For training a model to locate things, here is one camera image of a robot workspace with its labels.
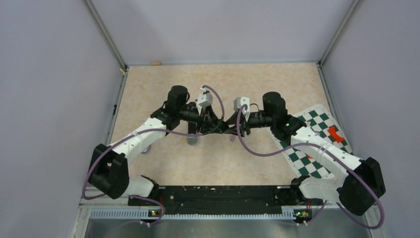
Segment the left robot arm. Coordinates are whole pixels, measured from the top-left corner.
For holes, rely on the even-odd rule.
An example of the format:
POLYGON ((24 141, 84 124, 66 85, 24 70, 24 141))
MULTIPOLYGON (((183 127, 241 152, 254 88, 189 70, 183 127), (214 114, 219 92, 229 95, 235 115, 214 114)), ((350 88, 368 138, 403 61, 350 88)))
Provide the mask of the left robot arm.
POLYGON ((176 134, 180 121, 204 122, 210 111, 213 98, 222 100, 218 93, 208 85, 200 88, 195 107, 188 108, 190 94, 188 89, 175 85, 167 95, 162 106, 154 111, 146 121, 133 132, 110 145, 99 144, 92 155, 91 164, 84 186, 91 184, 102 193, 117 199, 123 195, 140 196, 147 205, 158 201, 159 192, 154 182, 145 176, 132 176, 128 167, 133 160, 154 142, 168 134, 176 134))

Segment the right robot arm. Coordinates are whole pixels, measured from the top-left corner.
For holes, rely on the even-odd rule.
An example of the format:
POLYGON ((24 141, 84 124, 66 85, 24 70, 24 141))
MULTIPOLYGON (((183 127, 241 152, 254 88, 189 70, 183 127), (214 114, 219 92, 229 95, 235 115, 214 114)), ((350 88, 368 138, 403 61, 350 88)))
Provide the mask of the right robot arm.
POLYGON ((379 199, 386 188, 376 159, 361 159, 317 135, 305 122, 288 114, 285 100, 277 92, 263 95, 261 112, 251 113, 250 106, 247 97, 234 100, 234 129, 239 137, 253 128, 269 127, 272 135, 286 143, 288 149, 296 148, 309 155, 335 176, 334 179, 300 176, 290 191, 294 203, 304 204, 310 198, 328 200, 357 216, 377 205, 381 217, 385 216, 379 199))

